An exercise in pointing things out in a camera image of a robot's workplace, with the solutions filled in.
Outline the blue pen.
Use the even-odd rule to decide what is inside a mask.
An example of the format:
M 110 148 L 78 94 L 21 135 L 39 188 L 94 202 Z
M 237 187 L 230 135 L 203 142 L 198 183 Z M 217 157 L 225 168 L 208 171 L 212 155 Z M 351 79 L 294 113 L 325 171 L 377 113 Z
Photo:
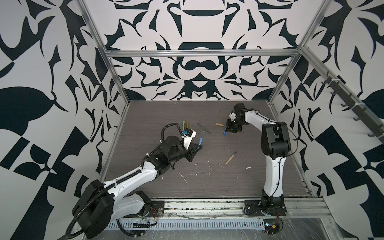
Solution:
M 203 138 L 204 138 L 204 133 L 205 133 L 205 131 L 203 131 L 201 136 L 200 136 L 199 145 L 202 145 Z

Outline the tan pen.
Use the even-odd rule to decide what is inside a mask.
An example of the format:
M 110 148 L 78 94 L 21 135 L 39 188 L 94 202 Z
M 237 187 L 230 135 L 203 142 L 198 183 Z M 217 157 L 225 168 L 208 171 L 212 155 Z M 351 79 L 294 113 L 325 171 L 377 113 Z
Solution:
M 236 150 L 228 159 L 227 161 L 225 162 L 225 165 L 228 165 L 231 160 L 235 157 L 235 155 L 237 154 L 238 150 Z

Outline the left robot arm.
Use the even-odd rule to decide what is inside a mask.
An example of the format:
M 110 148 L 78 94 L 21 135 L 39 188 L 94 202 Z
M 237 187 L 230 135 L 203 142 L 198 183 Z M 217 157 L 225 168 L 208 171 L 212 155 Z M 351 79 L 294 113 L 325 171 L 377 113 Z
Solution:
M 186 159 L 193 161 L 203 149 L 190 138 L 169 136 L 152 152 L 146 154 L 141 165 L 110 181 L 91 182 L 75 204 L 65 237 L 73 239 L 81 234 L 93 238 L 101 233 L 111 221 L 119 221 L 127 215 L 145 216 L 151 199 L 137 189 L 173 169 L 175 163 Z

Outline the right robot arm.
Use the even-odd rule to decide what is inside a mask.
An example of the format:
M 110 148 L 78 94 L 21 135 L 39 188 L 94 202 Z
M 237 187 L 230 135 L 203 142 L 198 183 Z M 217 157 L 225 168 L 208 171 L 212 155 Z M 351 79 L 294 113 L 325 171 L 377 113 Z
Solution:
M 234 105 L 226 123 L 227 133 L 238 133 L 244 125 L 252 125 L 261 131 L 261 150 L 266 157 L 266 180 L 262 197 L 258 203 L 245 203 L 244 214 L 254 216 L 256 212 L 269 215 L 284 206 L 283 172 L 291 150 L 288 125 L 276 122 L 259 111 L 248 109 L 243 103 Z

